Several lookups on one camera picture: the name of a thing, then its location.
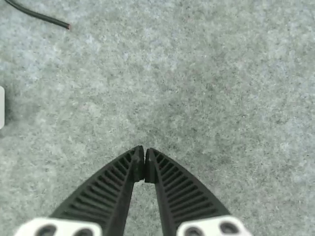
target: black cable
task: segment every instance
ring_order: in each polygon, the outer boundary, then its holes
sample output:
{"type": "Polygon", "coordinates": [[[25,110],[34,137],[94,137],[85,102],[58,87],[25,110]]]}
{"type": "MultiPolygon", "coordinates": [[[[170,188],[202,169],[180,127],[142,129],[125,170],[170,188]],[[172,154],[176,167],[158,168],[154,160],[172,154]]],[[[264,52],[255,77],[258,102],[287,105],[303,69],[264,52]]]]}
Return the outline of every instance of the black cable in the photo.
{"type": "Polygon", "coordinates": [[[45,16],[43,14],[40,14],[40,13],[37,13],[37,12],[34,12],[34,11],[31,11],[31,10],[28,10],[26,9],[25,7],[22,7],[20,4],[18,4],[16,1],[14,0],[5,0],[8,4],[10,4],[11,6],[15,7],[16,9],[24,12],[25,14],[28,14],[30,16],[33,16],[35,18],[38,18],[38,19],[41,19],[43,21],[47,21],[49,23],[52,23],[52,24],[55,24],[57,26],[61,26],[61,27],[64,27],[66,29],[70,29],[70,24],[66,23],[66,22],[63,22],[63,21],[60,21],[60,20],[57,20],[55,18],[52,18],[52,17],[49,17],[49,16],[45,16]]]}

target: gray carpet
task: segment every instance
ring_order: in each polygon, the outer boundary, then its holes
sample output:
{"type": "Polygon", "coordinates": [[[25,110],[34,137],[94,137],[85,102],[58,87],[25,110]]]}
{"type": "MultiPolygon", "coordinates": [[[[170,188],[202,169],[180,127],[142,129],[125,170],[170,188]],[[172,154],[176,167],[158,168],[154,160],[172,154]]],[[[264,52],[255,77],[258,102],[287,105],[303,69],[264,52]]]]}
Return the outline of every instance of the gray carpet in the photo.
{"type": "MultiPolygon", "coordinates": [[[[255,236],[315,235],[312,0],[0,1],[0,232],[134,147],[196,175],[255,236]]],[[[160,228],[138,183],[126,236],[160,228]]]]}

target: ribbed gripper pad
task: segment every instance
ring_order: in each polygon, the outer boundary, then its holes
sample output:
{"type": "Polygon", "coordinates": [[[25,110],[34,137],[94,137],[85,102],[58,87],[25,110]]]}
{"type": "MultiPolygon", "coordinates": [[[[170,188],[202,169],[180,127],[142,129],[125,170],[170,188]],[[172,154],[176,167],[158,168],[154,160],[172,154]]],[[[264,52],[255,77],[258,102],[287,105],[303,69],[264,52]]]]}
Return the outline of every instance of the ribbed gripper pad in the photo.
{"type": "Polygon", "coordinates": [[[159,151],[147,151],[145,170],[145,181],[156,186],[164,235],[175,236],[186,221],[229,214],[195,176],[159,151]]]}
{"type": "Polygon", "coordinates": [[[142,146],[120,155],[74,191],[51,215],[98,223],[104,235],[122,236],[133,185],[144,178],[142,146]]]}

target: white object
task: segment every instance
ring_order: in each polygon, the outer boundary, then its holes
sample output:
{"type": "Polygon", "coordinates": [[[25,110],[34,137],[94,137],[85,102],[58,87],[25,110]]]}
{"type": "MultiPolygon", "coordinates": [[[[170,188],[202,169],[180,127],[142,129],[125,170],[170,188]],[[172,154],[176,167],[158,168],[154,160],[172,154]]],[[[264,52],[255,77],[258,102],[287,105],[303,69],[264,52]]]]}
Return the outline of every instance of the white object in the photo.
{"type": "Polygon", "coordinates": [[[56,218],[35,218],[23,224],[15,236],[102,236],[101,227],[92,222],[73,221],[56,218]]]}
{"type": "Polygon", "coordinates": [[[176,236],[252,236],[243,223],[231,215],[187,221],[177,229],[176,236]]]}
{"type": "Polygon", "coordinates": [[[0,129],[4,127],[4,88],[0,86],[0,129]]]}

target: screw hole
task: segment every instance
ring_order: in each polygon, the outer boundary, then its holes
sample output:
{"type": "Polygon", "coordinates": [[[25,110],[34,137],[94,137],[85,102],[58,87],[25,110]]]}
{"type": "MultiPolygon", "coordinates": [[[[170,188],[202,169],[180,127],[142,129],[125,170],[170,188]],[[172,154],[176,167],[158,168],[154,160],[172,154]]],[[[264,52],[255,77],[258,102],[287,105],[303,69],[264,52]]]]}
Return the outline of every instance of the screw hole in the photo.
{"type": "Polygon", "coordinates": [[[76,232],[74,236],[93,236],[93,232],[89,229],[82,229],[76,232]]]}
{"type": "Polygon", "coordinates": [[[190,227],[185,231],[185,236],[203,236],[203,233],[196,227],[190,227]]]}
{"type": "Polygon", "coordinates": [[[229,222],[224,222],[220,225],[221,231],[224,234],[228,234],[228,235],[233,235],[233,234],[237,234],[239,232],[238,228],[229,222]]]}
{"type": "Polygon", "coordinates": [[[57,228],[54,225],[46,225],[39,229],[36,236],[54,236],[57,228]]]}

